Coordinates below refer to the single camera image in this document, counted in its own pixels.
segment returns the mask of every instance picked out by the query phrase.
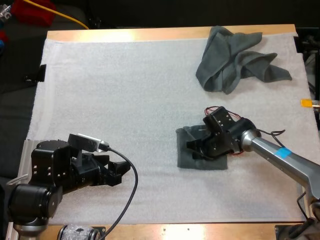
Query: red object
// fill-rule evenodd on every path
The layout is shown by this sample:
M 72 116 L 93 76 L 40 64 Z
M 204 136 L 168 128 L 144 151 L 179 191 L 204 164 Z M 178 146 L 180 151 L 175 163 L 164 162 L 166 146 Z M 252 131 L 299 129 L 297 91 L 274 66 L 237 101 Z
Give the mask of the red object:
M 46 8 L 56 10 L 56 6 L 50 0 L 32 0 L 32 2 L 42 5 Z M 50 27 L 55 14 L 37 6 L 33 6 L 24 0 L 15 0 L 11 8 L 11 13 L 21 23 Z
M 4 31 L 0 31 L 0 40 L 2 40 L 3 42 L 9 41 L 9 38 L 7 37 Z

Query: black cable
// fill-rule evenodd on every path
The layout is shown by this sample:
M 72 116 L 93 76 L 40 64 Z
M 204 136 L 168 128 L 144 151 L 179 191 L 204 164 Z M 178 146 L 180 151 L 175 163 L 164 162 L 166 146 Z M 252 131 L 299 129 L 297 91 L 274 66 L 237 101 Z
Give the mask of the black cable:
M 309 90 L 313 95 L 316 95 L 316 88 L 310 82 L 308 82 Z
M 303 216 L 305 217 L 305 219 L 308 219 L 308 216 L 306 214 L 306 212 L 303 210 L 302 206 L 300 205 L 300 199 L 302 199 L 304 196 L 306 195 L 306 192 L 302 193 L 302 195 L 300 197 L 297 198 L 296 203 L 299 206 L 299 209 L 301 210 Z
M 272 131 L 272 132 L 267 132 L 267 131 L 263 131 L 261 129 L 257 129 L 259 132 L 267 134 L 267 135 L 271 135 L 273 137 L 273 139 L 282 147 L 285 148 L 285 145 L 283 145 L 276 136 L 279 136 L 281 134 L 283 134 L 286 130 L 281 130 L 281 131 Z
M 135 181 L 134 181 L 134 186 L 133 186 L 133 190 L 132 190 L 132 193 L 128 199 L 128 202 L 126 203 L 126 205 L 124 206 L 124 209 L 122 210 L 122 212 L 120 213 L 120 215 L 118 216 L 118 218 L 115 220 L 115 222 L 111 225 L 111 227 L 109 227 L 109 229 L 105 232 L 104 235 L 102 235 L 102 237 L 100 237 L 98 240 L 102 240 L 104 239 L 116 226 L 117 224 L 120 222 L 120 220 L 122 219 L 122 217 L 125 215 L 132 199 L 134 198 L 134 195 L 136 193 L 136 190 L 137 190 L 137 186 L 138 186 L 138 172 L 137 172 L 137 169 L 136 167 L 134 166 L 134 164 L 128 159 L 126 158 L 123 154 L 121 154 L 120 152 L 112 149 L 111 147 L 107 147 L 108 151 L 110 152 L 113 152 L 115 154 L 117 154 L 118 156 L 120 156 L 121 158 L 123 158 L 127 163 L 130 164 L 130 166 L 132 167 L 132 170 L 134 172 L 134 178 L 135 178 Z

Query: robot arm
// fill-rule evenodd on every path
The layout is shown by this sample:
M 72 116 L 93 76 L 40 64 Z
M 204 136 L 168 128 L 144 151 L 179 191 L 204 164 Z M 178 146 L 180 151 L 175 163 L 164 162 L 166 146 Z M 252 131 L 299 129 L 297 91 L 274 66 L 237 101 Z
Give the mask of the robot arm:
M 256 129 L 245 131 L 241 136 L 240 145 L 246 152 L 256 152 L 303 186 L 307 203 L 311 205 L 314 216 L 320 220 L 320 166 L 318 164 L 261 138 Z
M 47 228 L 63 194 L 122 182 L 122 176 L 131 169 L 127 161 L 116 163 L 108 155 L 92 154 L 108 150 L 107 143 L 81 134 L 70 134 L 68 142 L 51 140 L 36 146 L 31 154 L 31 180 L 16 185 L 8 203 L 8 214 L 20 240 L 36 239 Z

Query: blue tape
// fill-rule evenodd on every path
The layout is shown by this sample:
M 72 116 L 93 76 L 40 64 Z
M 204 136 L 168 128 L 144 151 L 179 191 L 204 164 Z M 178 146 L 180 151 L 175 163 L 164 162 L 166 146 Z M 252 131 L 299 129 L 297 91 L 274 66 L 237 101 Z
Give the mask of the blue tape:
M 282 148 L 279 148 L 278 151 L 276 151 L 274 155 L 285 159 L 291 153 L 292 152 L 288 148 L 282 147 Z

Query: folded gray cloth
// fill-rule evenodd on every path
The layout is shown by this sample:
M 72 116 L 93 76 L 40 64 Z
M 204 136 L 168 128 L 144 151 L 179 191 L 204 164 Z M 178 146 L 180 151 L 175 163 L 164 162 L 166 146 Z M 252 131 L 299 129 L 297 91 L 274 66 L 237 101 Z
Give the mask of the folded gray cloth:
M 178 160 L 177 166 L 182 169 L 225 170 L 228 169 L 227 155 L 210 158 L 187 148 L 187 142 L 202 139 L 210 135 L 205 125 L 184 126 L 176 131 Z
M 287 70 L 270 65 L 276 53 L 244 51 L 261 39 L 261 32 L 233 34 L 224 27 L 212 27 L 195 74 L 204 90 L 229 94 L 240 79 L 253 76 L 265 83 L 292 80 Z

